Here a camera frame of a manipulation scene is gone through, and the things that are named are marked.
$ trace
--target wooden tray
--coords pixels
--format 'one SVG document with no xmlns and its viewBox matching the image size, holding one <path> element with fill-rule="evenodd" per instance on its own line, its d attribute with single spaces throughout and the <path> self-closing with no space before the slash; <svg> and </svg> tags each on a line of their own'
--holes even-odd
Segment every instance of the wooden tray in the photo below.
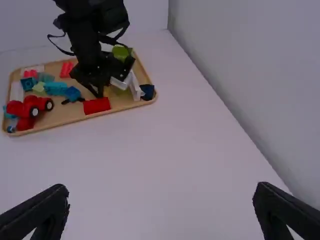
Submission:
<svg viewBox="0 0 320 240">
<path fill-rule="evenodd" d="M 136 76 L 140 85 L 142 84 L 152 84 L 148 74 L 146 73 L 141 61 L 139 60 L 138 56 L 133 52 L 133 56 L 136 58 L 136 61 L 133 66 L 133 72 Z M 74 64 L 77 63 L 76 58 L 71 58 L 69 60 L 61 60 L 61 61 L 54 61 L 49 63 L 44 63 L 44 71 L 48 74 L 55 76 L 56 82 L 65 82 L 67 83 L 68 87 L 75 86 L 77 89 L 81 91 L 82 97 L 86 100 L 95 99 L 89 90 L 79 84 L 76 80 L 71 78 L 60 78 L 60 71 L 62 68 L 63 62 L 72 61 Z M 20 81 L 21 79 L 21 69 L 25 67 L 16 69 L 10 74 L 9 78 L 9 87 L 8 87 L 8 94 L 6 98 L 6 102 L 8 103 L 10 100 L 11 94 L 11 86 L 12 82 Z M 24 96 L 32 95 L 33 92 L 25 92 Z M 2 120 L 2 130 L 9 136 L 22 136 L 25 134 L 35 133 L 42 130 L 58 127 L 61 125 L 71 124 L 74 122 L 98 117 L 101 115 L 111 114 L 131 108 L 141 107 L 144 105 L 149 105 L 154 103 L 157 98 L 158 94 L 155 93 L 154 99 L 151 101 L 134 101 L 133 96 L 131 94 L 130 88 L 126 91 L 122 91 L 114 86 L 105 87 L 104 89 L 104 96 L 109 98 L 111 110 L 98 112 L 91 115 L 85 115 L 83 110 L 83 104 L 81 102 L 75 103 L 68 103 L 67 105 L 61 105 L 61 102 L 66 98 L 63 96 L 50 96 L 55 103 L 54 109 L 50 112 L 46 112 L 43 116 L 37 117 L 37 121 L 33 129 L 25 130 L 25 131 L 17 131 L 14 133 L 7 133 L 7 127 L 10 125 L 10 119 L 7 119 L 3 116 Z"/>
</svg>

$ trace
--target lego wheel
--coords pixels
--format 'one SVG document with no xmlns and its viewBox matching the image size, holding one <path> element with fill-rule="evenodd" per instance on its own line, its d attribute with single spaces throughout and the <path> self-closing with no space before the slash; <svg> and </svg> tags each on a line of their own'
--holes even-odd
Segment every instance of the lego wheel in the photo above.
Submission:
<svg viewBox="0 0 320 240">
<path fill-rule="evenodd" d="M 51 99 L 45 102 L 45 110 L 46 111 L 51 111 L 52 109 L 54 109 L 55 104 L 54 101 L 52 101 Z"/>
<path fill-rule="evenodd" d="M 31 118 L 34 118 L 34 117 L 38 116 L 38 114 L 39 114 L 39 108 L 37 108 L 36 106 L 32 106 L 29 111 L 29 116 Z"/>
</svg>

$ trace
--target red toy car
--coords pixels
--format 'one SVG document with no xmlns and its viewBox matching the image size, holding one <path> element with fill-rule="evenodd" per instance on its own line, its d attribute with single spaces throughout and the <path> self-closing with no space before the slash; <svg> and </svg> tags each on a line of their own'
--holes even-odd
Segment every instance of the red toy car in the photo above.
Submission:
<svg viewBox="0 0 320 240">
<path fill-rule="evenodd" d="M 6 112 L 19 118 L 34 118 L 39 115 L 40 111 L 49 112 L 54 109 L 54 106 L 54 101 L 49 97 L 29 95 L 24 98 L 23 102 L 10 101 L 6 106 Z"/>
</svg>

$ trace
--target dark blue lego piece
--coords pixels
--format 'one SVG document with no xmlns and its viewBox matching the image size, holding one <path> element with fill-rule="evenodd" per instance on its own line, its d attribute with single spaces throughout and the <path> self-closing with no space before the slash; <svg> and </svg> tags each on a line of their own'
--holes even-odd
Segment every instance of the dark blue lego piece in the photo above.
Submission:
<svg viewBox="0 0 320 240">
<path fill-rule="evenodd" d="M 37 80 L 34 77 L 26 77 L 20 80 L 24 91 L 31 91 L 34 85 L 37 84 Z"/>
<path fill-rule="evenodd" d="M 6 132 L 7 132 L 8 134 L 13 134 L 13 133 L 16 132 L 16 128 L 15 128 L 14 126 L 8 126 L 8 127 L 6 128 Z"/>
<path fill-rule="evenodd" d="M 74 86 L 69 87 L 64 92 L 64 95 L 72 103 L 76 102 L 78 100 L 78 98 L 81 98 L 81 92 L 77 88 L 75 88 Z"/>
<path fill-rule="evenodd" d="M 154 99 L 155 95 L 155 86 L 151 84 L 140 85 L 141 90 L 145 93 L 141 98 L 145 101 L 151 101 Z"/>
</svg>

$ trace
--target white table surface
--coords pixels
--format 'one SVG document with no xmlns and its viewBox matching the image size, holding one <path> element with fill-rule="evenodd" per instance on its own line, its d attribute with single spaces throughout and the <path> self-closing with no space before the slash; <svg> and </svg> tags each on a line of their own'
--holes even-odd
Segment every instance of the white table surface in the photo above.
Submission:
<svg viewBox="0 0 320 240">
<path fill-rule="evenodd" d="M 285 191 L 168 31 L 130 35 L 155 104 L 18 138 L 0 136 L 0 212 L 56 183 L 70 191 L 64 240 L 263 239 L 259 181 Z M 66 58 L 53 47 L 0 55 L 0 99 L 17 67 Z"/>
</svg>

